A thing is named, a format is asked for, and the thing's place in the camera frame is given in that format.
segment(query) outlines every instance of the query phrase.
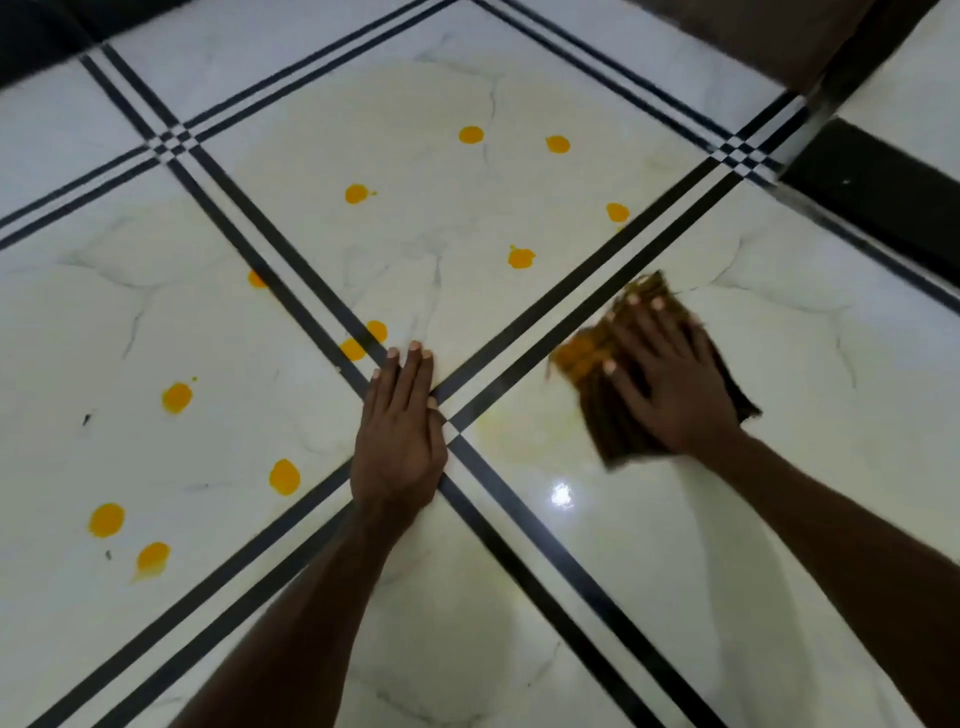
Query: forearm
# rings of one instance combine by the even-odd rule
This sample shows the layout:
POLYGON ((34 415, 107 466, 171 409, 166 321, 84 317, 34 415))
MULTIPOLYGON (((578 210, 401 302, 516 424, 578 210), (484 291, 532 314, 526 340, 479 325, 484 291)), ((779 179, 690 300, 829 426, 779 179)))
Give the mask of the forearm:
POLYGON ((400 533, 379 519, 345 523, 173 726, 333 725, 353 641, 400 533))
POLYGON ((758 440, 702 459, 777 532, 926 725, 954 725, 960 569, 758 440))

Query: white marble floor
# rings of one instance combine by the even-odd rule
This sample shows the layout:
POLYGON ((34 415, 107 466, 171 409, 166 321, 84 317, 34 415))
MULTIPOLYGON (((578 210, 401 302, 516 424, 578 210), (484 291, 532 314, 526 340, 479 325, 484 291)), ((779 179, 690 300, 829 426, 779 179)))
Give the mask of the white marble floor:
POLYGON ((454 454, 340 724, 916 724, 729 491, 604 473, 543 378, 661 268, 757 435, 960 558, 960 319, 769 194, 801 100, 617 3, 199 0, 0 110, 4 725, 169 722, 412 337, 454 454))

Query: finger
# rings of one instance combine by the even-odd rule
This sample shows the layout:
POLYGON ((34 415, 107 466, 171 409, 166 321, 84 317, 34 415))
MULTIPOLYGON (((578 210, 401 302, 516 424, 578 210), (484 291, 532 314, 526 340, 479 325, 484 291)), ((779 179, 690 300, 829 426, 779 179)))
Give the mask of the finger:
POLYGON ((430 386, 433 384, 433 352, 429 349, 423 352, 420 360, 420 369, 414 380, 414 389, 410 393, 410 404, 407 406, 415 412, 426 411, 426 401, 430 397, 430 386))
POLYGON ((640 394, 627 373, 612 359, 607 359, 603 363, 603 371, 613 382, 620 398, 636 420, 647 429, 653 429, 655 415, 653 405, 640 394))
POLYGON ((376 390, 376 403, 373 406, 374 414, 381 414, 390 408, 390 400, 394 397, 396 384, 396 367, 400 361, 400 352, 395 347, 387 350, 387 361, 380 372, 380 386, 376 390))
POLYGON ((686 337, 681 333, 680 327, 677 326, 677 319, 666 310, 666 304, 663 302, 663 299, 654 299, 651 307, 656 312, 655 315, 657 316, 657 322, 660 324, 660 330, 663 331, 666 340, 670 346, 673 347, 673 351, 684 359, 692 357, 693 352, 690 350, 690 345, 686 343, 686 337))
POLYGON ((620 342, 620 345, 634 361, 640 365, 643 373, 646 374, 649 379, 657 367, 657 357, 640 340, 639 336, 616 320, 616 316, 612 311, 607 313, 606 318, 607 323, 610 324, 610 331, 613 332, 613 336, 616 337, 616 340, 620 342))
POLYGON ((696 316, 690 316, 690 337, 693 339, 693 350, 696 353, 697 361, 709 367, 716 368, 716 362, 713 360, 713 345, 710 343, 710 337, 707 336, 704 323, 696 316))
POLYGON ((373 376, 370 377, 370 384, 367 385, 367 394, 363 398, 363 414, 360 416, 360 426, 362 427, 370 421, 373 416, 373 410, 376 407, 376 393, 380 382, 380 370, 374 369, 373 376))
POLYGON ((426 426, 430 439, 430 460, 438 470, 446 465, 446 442, 444 442, 444 416, 437 409, 437 401, 427 400, 426 426))
POLYGON ((423 351, 420 348, 419 341, 411 341, 407 349, 407 360, 403 363, 403 369, 400 370, 400 376, 396 379, 396 389, 394 390, 394 399, 390 403, 390 409, 393 412, 402 412, 407 408, 410 401, 410 393, 414 388, 414 380, 417 378, 417 371, 420 368, 420 358, 423 351))

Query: hand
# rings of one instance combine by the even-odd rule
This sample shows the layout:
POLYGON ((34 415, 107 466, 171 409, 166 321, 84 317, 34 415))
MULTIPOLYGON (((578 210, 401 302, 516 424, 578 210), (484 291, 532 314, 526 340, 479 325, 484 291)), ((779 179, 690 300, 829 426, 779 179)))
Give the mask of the hand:
POLYGON ((399 359, 390 349, 373 372, 350 471, 360 516, 396 526, 397 536, 433 500, 446 465, 443 416, 430 397, 433 353, 415 341, 402 369, 399 359))
POLYGON ((649 399, 612 360, 604 363, 604 371, 634 417, 674 452, 701 461, 742 436, 700 321, 691 317, 691 347, 661 299, 653 301, 652 312, 636 296, 627 303, 633 326, 617 322, 611 313, 607 319, 613 334, 646 375, 649 399))

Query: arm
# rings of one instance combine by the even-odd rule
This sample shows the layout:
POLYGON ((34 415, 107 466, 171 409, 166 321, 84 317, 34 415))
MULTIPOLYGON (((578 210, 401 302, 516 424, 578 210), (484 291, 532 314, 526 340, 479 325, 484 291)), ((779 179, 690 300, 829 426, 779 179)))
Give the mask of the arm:
POLYGON ((391 549, 432 500, 446 463, 429 400, 433 356, 391 349, 364 399, 350 472, 354 507, 333 543, 271 605, 172 728, 332 726, 350 651, 391 549))
POLYGON ((631 303, 636 325, 612 328, 650 398, 612 361, 605 371, 634 416, 726 480, 777 532, 927 726, 955 725, 960 568, 743 432, 699 322, 688 341, 661 303, 653 312, 631 303))

